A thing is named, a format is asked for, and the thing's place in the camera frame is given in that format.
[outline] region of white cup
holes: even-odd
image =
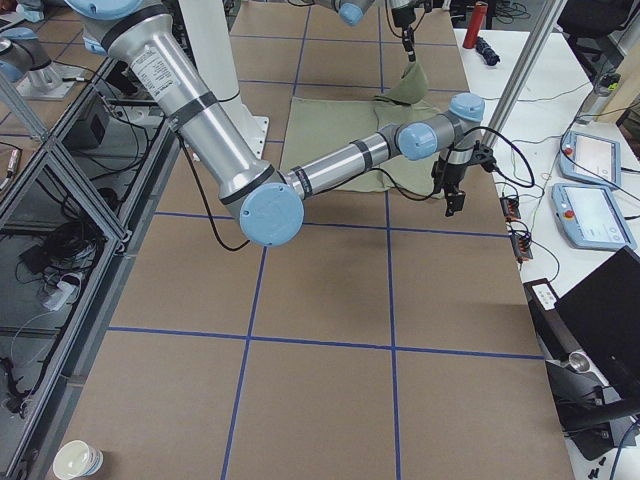
[[[102,465],[102,452],[82,440],[67,443],[53,460],[53,473],[60,480],[93,475]]]

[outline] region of red cylinder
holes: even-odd
[[[475,7],[473,8],[473,14],[471,15],[471,21],[469,22],[469,27],[467,28],[467,34],[465,35],[464,42],[462,43],[464,48],[473,48],[476,46],[478,32],[482,26],[482,20],[484,20],[484,16],[487,14],[487,6],[487,3],[485,2],[476,2]]]

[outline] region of blue framed device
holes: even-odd
[[[562,140],[562,152],[564,155],[560,155],[560,171],[566,178],[614,189],[620,187],[619,142],[571,130]],[[594,173],[609,180],[615,187],[593,175]]]
[[[576,248],[617,251],[636,241],[609,188],[558,183],[551,190],[560,225]]]

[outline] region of white desk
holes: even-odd
[[[487,100],[486,102],[487,107],[484,117],[484,124],[486,125],[498,104],[497,98],[500,97],[507,84],[513,66],[526,42],[528,33],[496,30],[481,32],[480,35],[500,56],[501,61],[495,67],[487,66],[475,50],[462,48],[465,30],[456,30],[455,33],[471,91],[485,99],[496,99]],[[586,75],[562,35],[559,33],[551,34],[520,95],[520,99],[550,98],[559,93],[573,90],[580,85],[583,86],[575,92],[562,95],[554,100],[534,103],[518,102],[502,133],[511,140],[528,141],[539,141],[549,136],[560,136],[572,121],[582,100],[591,89]],[[622,165],[629,168],[638,168],[636,157],[615,124],[592,123],[586,127],[574,126],[573,128],[619,141],[622,147]],[[560,260],[560,274],[553,282],[553,287],[562,296],[609,258],[613,252],[572,248],[560,230],[550,199],[550,187],[554,183],[571,181],[563,178],[558,167],[554,166],[559,139],[552,138],[538,145],[518,143],[518,146],[531,163],[538,185],[544,184],[547,173],[551,174],[545,195],[538,212],[535,214],[533,239],[550,249]],[[495,146],[495,156],[500,169],[506,175],[513,177],[514,170],[511,163],[510,148],[499,141]],[[518,158],[516,159],[516,172],[519,177],[527,178],[524,165]],[[498,176],[495,179],[496,181],[502,181],[502,178]],[[623,188],[636,195],[640,194],[640,175],[623,174],[622,181]],[[502,191],[501,185],[497,186],[497,188],[499,192]],[[513,193],[509,187],[507,187],[506,192],[507,194]],[[530,189],[530,191],[525,191],[520,189],[519,193],[539,195],[540,190]],[[638,202],[624,193],[616,192],[614,196],[625,215],[640,214],[640,204]],[[534,211],[537,205],[538,200],[532,198],[525,197],[520,201],[522,221],[530,228],[533,224]],[[640,219],[630,221],[629,226],[636,240],[640,240]],[[524,263],[521,271],[522,281],[553,277],[556,270],[556,263],[553,258],[535,245],[532,248],[534,259]],[[605,466],[600,467],[597,465],[597,461],[586,461],[573,442],[567,441],[567,449],[569,450],[576,479],[582,480],[586,478],[591,469],[596,467],[600,468],[599,479],[609,478],[615,451],[607,455]],[[635,480],[638,478],[638,472],[640,472],[640,448],[625,448],[620,458],[615,480]]]

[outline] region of black monitor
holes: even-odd
[[[556,310],[622,398],[640,398],[640,257],[618,250]]]

